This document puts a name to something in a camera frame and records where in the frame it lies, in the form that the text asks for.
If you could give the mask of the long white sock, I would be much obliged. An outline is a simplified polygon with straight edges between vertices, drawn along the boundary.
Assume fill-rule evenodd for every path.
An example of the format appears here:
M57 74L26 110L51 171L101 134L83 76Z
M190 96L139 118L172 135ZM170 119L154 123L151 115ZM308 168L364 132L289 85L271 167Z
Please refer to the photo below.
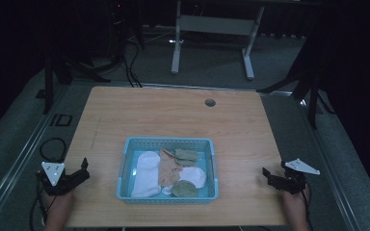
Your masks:
M143 152L137 161L132 197L151 197L161 191L159 186L160 156L153 151Z

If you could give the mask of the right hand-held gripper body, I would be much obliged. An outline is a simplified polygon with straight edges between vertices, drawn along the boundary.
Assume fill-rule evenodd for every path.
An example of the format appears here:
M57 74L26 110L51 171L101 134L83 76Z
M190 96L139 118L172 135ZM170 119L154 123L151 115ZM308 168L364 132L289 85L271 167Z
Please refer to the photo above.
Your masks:
M281 167L284 169L284 176L273 177L276 189L283 190L289 193L299 193L305 189L306 178L305 174L319 175L320 171L301 159L296 159L289 162L281 162Z

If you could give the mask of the white metal desk frame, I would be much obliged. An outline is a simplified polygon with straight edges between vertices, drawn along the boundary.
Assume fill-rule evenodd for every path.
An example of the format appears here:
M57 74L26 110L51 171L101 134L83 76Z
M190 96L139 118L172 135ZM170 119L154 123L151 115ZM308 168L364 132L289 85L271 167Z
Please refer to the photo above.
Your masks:
M259 7L255 15L255 19L234 19L200 15L188 15L181 12L181 0L176 0L175 14L175 40L172 54L171 73L179 72L181 41L180 35L182 32L200 32L213 34L226 34L235 36L246 36L249 42L245 48L241 50L246 77L248 80L253 80L255 75L251 62L251 50L257 36L257 32L261 23L261 18L265 11L264 7Z

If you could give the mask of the person's left hand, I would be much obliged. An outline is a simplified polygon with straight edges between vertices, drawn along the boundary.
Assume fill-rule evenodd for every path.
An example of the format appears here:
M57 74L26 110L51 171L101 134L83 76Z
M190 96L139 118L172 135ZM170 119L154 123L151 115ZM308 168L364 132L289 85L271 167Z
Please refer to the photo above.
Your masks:
M47 212L67 212L72 207L73 191L61 195L43 194L44 207Z

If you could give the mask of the rounded green sock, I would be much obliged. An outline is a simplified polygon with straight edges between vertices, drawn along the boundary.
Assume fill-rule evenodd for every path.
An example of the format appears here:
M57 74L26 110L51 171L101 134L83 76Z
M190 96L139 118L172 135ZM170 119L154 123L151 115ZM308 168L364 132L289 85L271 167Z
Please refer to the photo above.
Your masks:
M186 180L176 182L171 189L171 192L176 197L197 197L198 191L196 186Z

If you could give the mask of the light blue plastic basket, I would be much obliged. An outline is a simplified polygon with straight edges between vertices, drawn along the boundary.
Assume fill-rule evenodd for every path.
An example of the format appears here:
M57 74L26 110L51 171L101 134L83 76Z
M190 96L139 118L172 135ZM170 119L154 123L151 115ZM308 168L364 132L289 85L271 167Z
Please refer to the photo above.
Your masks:
M151 197L132 197L136 166L139 156L146 151L159 151L165 148L174 151L177 148L194 150L198 153L196 167L206 173L206 183L198 189L197 197L176 197L165 195L161 191ZM217 177L216 155L213 142L198 138L162 138L162 137L130 137L126 140L119 167L116 196L127 204L209 204L219 196L219 180Z

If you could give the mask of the black metal stand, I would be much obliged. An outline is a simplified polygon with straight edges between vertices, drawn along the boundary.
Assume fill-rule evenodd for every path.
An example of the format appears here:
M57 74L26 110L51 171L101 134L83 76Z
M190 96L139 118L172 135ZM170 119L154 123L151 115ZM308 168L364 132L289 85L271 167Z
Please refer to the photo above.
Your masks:
M59 53L50 44L45 44L42 47L42 52L44 55L44 89L39 91L37 98L42 98L44 100L43 113L45 115L49 113L54 104L53 73L58 73L60 64L70 64L83 75L96 82L110 83L110 80L100 77L93 70L84 67L71 57Z
M317 70L309 70L303 71L296 74L289 74L285 79L267 87L264 89L257 90L259 93L272 93L281 87L287 86L293 82L297 81L298 84L294 88L292 92L292 96L295 100L304 100L305 96L309 94L309 107L307 112L307 119L309 124L313 129L317 128L317 124L315 121L316 118L316 111L317 111L317 102L321 101L324 105L325 109L331 113L335 114L326 103L326 101L321 96L319 89L320 89L320 81L321 81L321 71Z

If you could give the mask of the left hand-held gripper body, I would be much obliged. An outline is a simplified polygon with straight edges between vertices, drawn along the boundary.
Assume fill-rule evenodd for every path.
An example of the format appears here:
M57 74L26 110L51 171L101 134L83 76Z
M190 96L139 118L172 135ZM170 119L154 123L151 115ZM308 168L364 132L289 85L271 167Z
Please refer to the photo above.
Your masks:
M66 194L81 184L77 181L80 169L67 175L64 163L42 162L41 167L42 170L37 172L37 177L49 195Z

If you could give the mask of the beige sock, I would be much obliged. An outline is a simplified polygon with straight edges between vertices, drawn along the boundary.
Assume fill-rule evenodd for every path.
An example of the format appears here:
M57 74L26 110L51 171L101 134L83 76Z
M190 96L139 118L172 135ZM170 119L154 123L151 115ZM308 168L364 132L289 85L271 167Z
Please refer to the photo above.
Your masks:
M179 180L179 172L183 169L175 161L175 157L171 152L162 148L160 150L160 164L158 173L158 183L162 187L173 185Z

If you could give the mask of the person's right hand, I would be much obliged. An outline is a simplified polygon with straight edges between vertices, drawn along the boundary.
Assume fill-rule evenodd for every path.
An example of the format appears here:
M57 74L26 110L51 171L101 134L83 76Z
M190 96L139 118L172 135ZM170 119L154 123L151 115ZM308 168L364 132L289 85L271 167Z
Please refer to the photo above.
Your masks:
M309 200L309 187L305 186L302 192L290 193L286 191L281 192L283 209L288 213L303 213L306 211L306 203Z

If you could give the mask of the flat green sock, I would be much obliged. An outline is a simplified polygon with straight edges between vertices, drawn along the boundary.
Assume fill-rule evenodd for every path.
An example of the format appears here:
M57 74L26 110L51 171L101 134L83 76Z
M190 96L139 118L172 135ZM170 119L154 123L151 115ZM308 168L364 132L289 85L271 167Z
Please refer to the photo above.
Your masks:
M198 160L198 153L194 150L177 148L174 152L175 162L181 166L194 166Z

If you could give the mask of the short white sock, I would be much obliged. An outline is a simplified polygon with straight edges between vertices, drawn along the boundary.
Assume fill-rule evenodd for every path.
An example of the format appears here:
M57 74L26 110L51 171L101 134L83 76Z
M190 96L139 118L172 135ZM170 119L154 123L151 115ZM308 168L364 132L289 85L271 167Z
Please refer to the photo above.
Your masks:
M207 178L206 173L202 168L200 168L200 167L184 167L179 172L179 180L178 181L181 181L181 180L190 181L196 186L196 188L198 190L198 189L202 189L205 186L206 178ZM172 189L173 185L169 185L167 187L162 187L161 186L162 187L162 193L165 194L165 195L173 195L172 192L171 192L171 189Z

